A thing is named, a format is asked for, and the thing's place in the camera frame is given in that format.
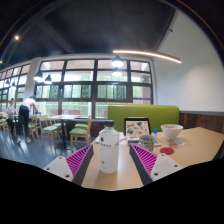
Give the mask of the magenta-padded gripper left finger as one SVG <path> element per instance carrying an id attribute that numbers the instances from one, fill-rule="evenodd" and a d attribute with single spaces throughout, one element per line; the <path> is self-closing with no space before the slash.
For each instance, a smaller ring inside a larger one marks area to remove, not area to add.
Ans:
<path id="1" fill-rule="evenodd" d="M 67 157 L 58 156 L 44 170 L 81 186 L 93 155 L 90 144 Z"/>

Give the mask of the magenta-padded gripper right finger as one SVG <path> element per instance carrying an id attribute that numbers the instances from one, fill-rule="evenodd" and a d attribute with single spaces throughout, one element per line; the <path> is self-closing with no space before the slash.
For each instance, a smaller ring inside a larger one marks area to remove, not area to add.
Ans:
<path id="1" fill-rule="evenodd" d="M 164 153 L 156 155 L 135 144 L 130 145 L 129 154 L 135 163 L 143 185 L 150 184 L 182 169 L 182 166 L 168 155 Z"/>

